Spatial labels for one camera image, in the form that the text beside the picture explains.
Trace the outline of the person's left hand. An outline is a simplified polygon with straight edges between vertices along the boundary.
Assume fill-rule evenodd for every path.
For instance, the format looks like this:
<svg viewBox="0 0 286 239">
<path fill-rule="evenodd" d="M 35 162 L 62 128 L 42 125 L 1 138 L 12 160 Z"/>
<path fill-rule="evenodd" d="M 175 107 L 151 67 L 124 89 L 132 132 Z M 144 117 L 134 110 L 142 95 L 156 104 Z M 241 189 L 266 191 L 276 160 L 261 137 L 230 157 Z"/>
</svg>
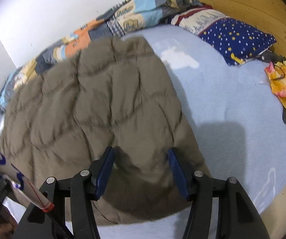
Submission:
<svg viewBox="0 0 286 239">
<path fill-rule="evenodd" d="M 8 208 L 0 208 L 0 238 L 11 239 L 18 226 L 17 221 L 13 218 Z"/>
</svg>

